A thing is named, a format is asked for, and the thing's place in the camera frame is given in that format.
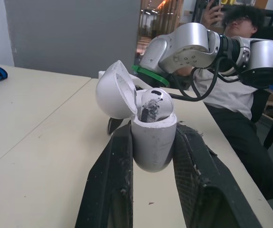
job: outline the green ring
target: green ring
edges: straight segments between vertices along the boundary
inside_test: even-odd
[[[148,75],[148,76],[154,78],[155,80],[163,83],[165,86],[169,85],[169,82],[165,78],[161,77],[160,75],[157,75],[156,73],[154,73],[150,70],[147,70],[145,68],[142,68],[142,67],[136,66],[136,65],[132,65],[132,69],[136,72],[143,73],[145,75]]]

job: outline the black hair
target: black hair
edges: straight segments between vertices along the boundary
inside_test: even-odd
[[[228,11],[223,20],[222,25],[225,28],[226,25],[236,19],[248,17],[254,27],[260,30],[264,24],[264,13],[253,6],[236,6],[232,10]]]

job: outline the earbud case lid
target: earbud case lid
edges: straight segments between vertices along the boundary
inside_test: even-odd
[[[124,64],[118,60],[103,74],[96,87],[96,100],[109,117],[126,119],[137,115],[137,90]]]

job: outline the white t-shirt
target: white t-shirt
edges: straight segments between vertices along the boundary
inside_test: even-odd
[[[227,77],[226,79],[236,79],[236,76]],[[208,70],[198,69],[194,72],[194,82],[199,93],[203,95],[209,88],[213,80],[213,74]],[[240,81],[226,83],[221,79],[217,82],[210,95],[203,101],[207,105],[216,108],[227,108],[233,112],[240,112],[246,118],[251,119],[251,108],[253,105],[253,93],[256,88],[242,84]]]

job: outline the black pants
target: black pants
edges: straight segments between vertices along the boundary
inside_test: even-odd
[[[259,141],[255,124],[241,113],[207,108],[261,193],[267,200],[273,199],[273,162]]]

